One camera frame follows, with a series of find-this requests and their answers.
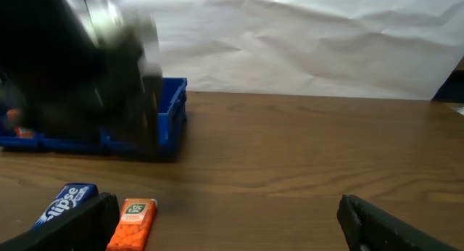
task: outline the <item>blue package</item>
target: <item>blue package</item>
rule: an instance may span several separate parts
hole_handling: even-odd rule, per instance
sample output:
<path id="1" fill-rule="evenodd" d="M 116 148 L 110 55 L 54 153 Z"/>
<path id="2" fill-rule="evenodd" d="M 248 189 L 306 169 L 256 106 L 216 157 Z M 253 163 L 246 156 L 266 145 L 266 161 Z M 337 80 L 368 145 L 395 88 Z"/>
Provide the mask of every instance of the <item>blue package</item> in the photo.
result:
<path id="1" fill-rule="evenodd" d="M 33 228 L 63 214 L 71 208 L 77 207 L 88 199 L 99 194 L 99 190 L 94 184 L 69 183 L 55 197 L 49 207 L 43 212 L 41 217 L 34 224 Z"/>

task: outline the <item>orange candy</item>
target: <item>orange candy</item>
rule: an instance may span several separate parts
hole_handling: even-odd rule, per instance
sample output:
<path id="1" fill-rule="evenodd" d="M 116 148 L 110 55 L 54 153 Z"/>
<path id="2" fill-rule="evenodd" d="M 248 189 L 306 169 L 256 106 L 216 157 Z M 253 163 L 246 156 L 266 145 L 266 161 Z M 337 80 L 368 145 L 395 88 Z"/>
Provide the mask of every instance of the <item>orange candy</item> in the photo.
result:
<path id="1" fill-rule="evenodd" d="M 156 210 L 154 199 L 126 199 L 107 251 L 142 251 Z"/>

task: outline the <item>wood grain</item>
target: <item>wood grain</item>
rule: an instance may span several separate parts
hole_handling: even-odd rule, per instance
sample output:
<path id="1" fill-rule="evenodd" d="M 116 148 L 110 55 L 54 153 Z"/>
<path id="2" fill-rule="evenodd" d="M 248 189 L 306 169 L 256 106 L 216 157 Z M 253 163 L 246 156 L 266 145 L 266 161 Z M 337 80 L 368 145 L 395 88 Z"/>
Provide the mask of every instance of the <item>wood grain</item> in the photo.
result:
<path id="1" fill-rule="evenodd" d="M 159 213 L 147 250 L 347 250 L 356 194 L 464 249 L 464 118 L 406 100 L 188 94 L 175 163 L 0 154 L 0 241 L 28 230 L 63 184 L 95 183 Z"/>

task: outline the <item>blue basket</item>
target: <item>blue basket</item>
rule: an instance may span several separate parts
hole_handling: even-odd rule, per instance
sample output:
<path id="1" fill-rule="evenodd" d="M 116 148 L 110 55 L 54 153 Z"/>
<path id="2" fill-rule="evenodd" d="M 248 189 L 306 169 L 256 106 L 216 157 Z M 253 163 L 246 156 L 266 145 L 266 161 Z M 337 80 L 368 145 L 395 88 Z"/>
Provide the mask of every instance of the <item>blue basket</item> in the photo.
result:
<path id="1" fill-rule="evenodd" d="M 170 156 L 177 152 L 181 132 L 186 118 L 186 78 L 163 78 L 163 92 L 158 111 L 159 153 Z M 138 154 L 143 153 L 131 143 L 113 141 L 105 131 L 101 131 L 98 144 L 86 144 L 68 139 L 46 138 L 42 133 L 34 133 L 33 138 L 17 137 L 14 132 L 0 131 L 0 147 L 45 152 L 76 152 Z"/>

